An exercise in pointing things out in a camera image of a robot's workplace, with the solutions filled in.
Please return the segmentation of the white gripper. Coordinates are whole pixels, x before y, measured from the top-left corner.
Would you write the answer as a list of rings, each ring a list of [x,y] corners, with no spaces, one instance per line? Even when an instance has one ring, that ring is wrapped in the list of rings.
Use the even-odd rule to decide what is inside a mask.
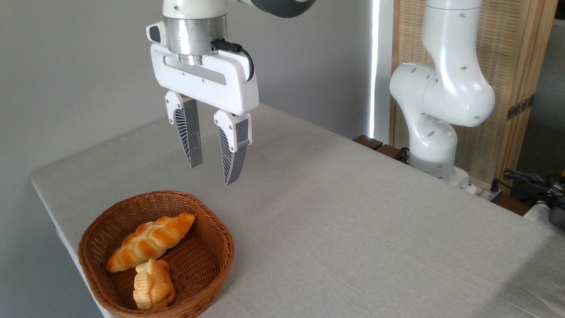
[[[214,114],[214,122],[218,126],[225,185],[234,183],[252,143],[252,116],[246,113],[260,104],[257,80],[249,79],[248,57],[220,51],[203,56],[202,65],[190,66],[159,44],[151,45],[150,55],[157,82],[169,89],[165,95],[168,120],[177,129],[191,168],[203,163],[196,100],[222,109]]]

